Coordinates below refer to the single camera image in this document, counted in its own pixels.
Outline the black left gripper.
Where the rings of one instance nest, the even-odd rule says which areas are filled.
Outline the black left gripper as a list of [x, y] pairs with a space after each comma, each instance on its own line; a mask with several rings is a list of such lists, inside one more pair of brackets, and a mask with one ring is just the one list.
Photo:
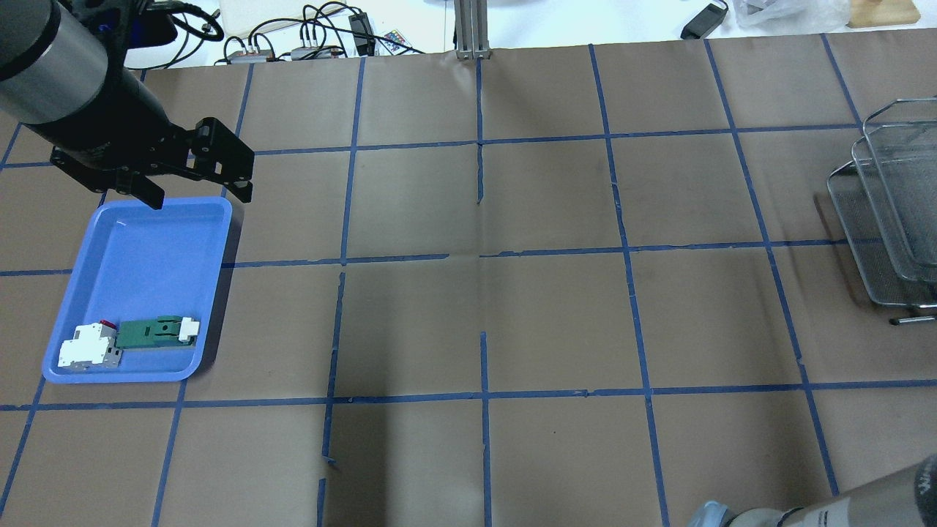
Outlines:
[[220, 184], [241, 203], [253, 200], [255, 152], [217, 118], [191, 130], [171, 123], [129, 70], [108, 74], [97, 96], [71, 116], [26, 129], [53, 144], [51, 164], [92, 193], [115, 190], [160, 210], [165, 191], [149, 174], [182, 167], [185, 178]]

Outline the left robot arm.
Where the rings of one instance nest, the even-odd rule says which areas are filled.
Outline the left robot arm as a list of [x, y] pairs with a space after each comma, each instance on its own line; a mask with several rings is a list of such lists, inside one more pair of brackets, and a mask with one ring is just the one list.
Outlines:
[[50, 161], [91, 193], [160, 209], [153, 176], [220, 184], [253, 197], [254, 151], [214, 117], [186, 130], [124, 65], [131, 49], [180, 28], [222, 41], [218, 20], [184, 1], [4, 1], [2, 110], [51, 144]]

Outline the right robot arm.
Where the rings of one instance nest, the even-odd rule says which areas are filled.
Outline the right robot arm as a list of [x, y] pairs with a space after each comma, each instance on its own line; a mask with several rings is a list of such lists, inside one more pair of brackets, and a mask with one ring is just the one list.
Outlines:
[[719, 501], [698, 508], [690, 526], [935, 526], [936, 455], [806, 507], [733, 512]]

